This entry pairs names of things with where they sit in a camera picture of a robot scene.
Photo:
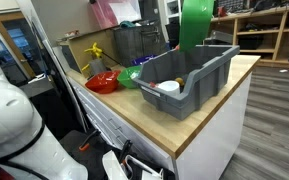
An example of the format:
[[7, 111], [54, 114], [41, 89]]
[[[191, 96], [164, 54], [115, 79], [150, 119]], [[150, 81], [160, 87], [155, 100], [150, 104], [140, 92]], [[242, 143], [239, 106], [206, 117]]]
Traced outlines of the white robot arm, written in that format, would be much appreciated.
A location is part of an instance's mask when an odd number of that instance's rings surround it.
[[26, 93], [0, 66], [0, 166], [16, 180], [87, 180], [46, 126]]

